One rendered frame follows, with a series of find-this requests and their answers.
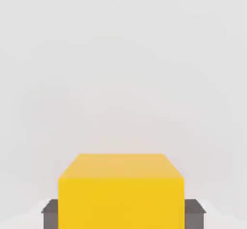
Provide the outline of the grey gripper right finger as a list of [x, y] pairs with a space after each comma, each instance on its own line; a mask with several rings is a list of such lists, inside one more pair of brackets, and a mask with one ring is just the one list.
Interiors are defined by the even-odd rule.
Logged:
[[185, 229], [230, 229], [230, 224], [206, 200], [185, 200]]

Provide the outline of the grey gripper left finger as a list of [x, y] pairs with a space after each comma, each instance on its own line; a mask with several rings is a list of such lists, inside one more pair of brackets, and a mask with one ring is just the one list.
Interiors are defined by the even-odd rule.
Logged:
[[20, 219], [19, 229], [58, 229], [58, 199], [44, 201]]

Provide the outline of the small yellow cube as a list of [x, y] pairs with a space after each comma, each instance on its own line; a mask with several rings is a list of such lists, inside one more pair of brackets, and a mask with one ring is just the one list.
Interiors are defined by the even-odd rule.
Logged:
[[80, 154], [58, 179], [58, 229], [184, 227], [184, 178], [164, 154]]

